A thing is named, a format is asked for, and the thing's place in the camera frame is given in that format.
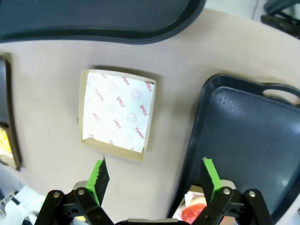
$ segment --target smiley face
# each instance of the smiley face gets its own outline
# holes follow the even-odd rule
[[[92,105],[91,100],[86,100],[85,103],[84,103],[84,109],[89,108],[91,105]]]
[[[131,98],[133,98],[134,100],[138,100],[141,97],[141,93],[139,90],[132,90],[130,95],[131,95]]]
[[[125,141],[126,141],[127,143],[131,143],[131,142],[132,142],[132,136],[131,136],[131,135],[126,135]]]
[[[95,82],[95,78],[93,76],[89,76],[86,85],[92,86],[94,82]]]
[[[118,89],[118,86],[117,86],[115,83],[110,82],[110,83],[108,84],[108,89],[109,89],[111,92],[115,92],[115,91]]]
[[[127,120],[131,123],[134,123],[136,121],[136,115],[134,115],[133,113],[128,114]]]
[[[109,114],[113,114],[113,107],[112,107],[111,105],[107,105],[106,111],[107,111]]]

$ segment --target square paper box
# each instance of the square paper box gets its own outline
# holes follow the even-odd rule
[[[108,70],[84,70],[79,126],[84,144],[102,152],[143,160],[150,132],[155,81]]]

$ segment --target beige tabletop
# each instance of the beige tabletop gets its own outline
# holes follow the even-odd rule
[[[144,162],[106,156],[103,207],[114,222],[166,216],[179,180],[204,82],[230,73],[300,89],[300,41],[263,24],[205,9],[182,33],[150,45],[29,41],[0,45],[11,54],[13,104],[22,151],[13,175],[46,195],[86,180],[101,151],[80,143],[79,76],[103,68],[157,81]],[[281,219],[286,224],[300,198]]]

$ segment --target bolt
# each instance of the bolt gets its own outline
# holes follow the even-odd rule
[[[54,195],[53,195],[54,198],[58,198],[59,196],[60,196],[60,193],[58,191],[55,192]]]
[[[249,195],[250,195],[251,197],[255,197],[254,191],[249,191]]]
[[[228,188],[224,188],[223,193],[225,195],[229,195],[230,194],[230,190]]]
[[[79,195],[83,195],[83,194],[84,194],[84,190],[83,190],[83,189],[80,189],[80,190],[78,191],[78,194],[79,194]]]

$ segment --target tomato slice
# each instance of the tomato slice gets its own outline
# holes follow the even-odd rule
[[[205,207],[205,204],[195,204],[188,206],[181,212],[181,219],[191,224]]]

